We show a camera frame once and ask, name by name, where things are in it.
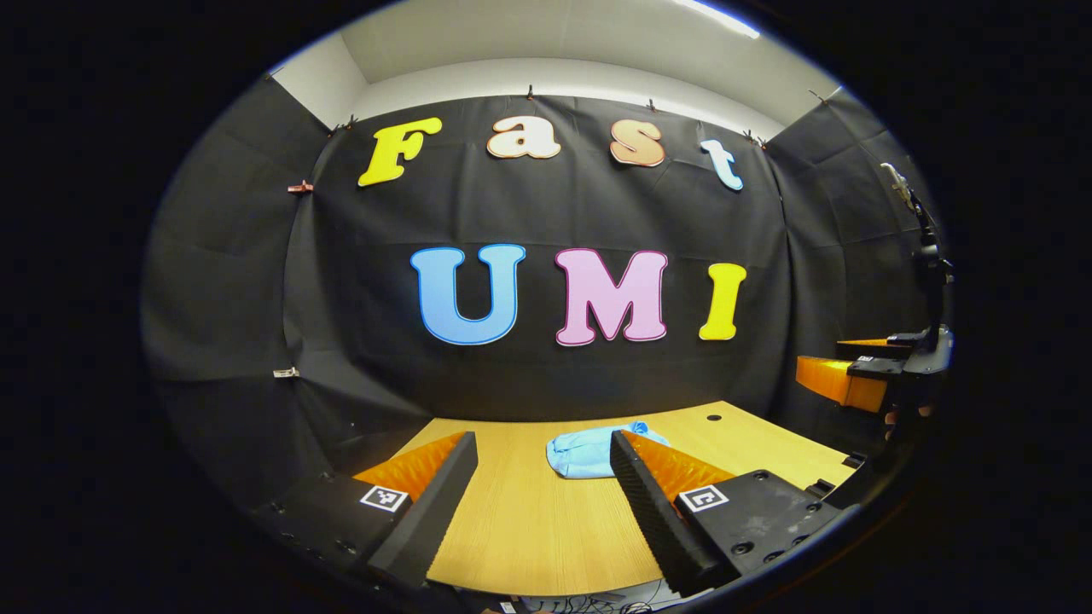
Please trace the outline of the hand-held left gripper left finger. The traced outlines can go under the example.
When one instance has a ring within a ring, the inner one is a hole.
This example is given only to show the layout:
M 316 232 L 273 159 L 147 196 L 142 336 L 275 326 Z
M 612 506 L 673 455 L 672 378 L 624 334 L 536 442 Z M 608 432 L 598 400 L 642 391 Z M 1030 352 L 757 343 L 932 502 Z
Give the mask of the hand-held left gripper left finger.
M 254 517 L 281 544 L 355 582 L 417 590 L 479 465 L 472 430 L 348 477 L 305 479 Z

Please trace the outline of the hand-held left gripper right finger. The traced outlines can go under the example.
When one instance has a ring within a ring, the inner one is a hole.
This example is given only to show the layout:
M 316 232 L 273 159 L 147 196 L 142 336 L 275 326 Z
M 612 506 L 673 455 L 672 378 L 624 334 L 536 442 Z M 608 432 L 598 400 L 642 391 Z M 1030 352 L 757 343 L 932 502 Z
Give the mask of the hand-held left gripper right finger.
M 612 468 L 670 591 L 701 594 L 795 559 L 857 510 L 772 471 L 732 474 L 629 430 Z

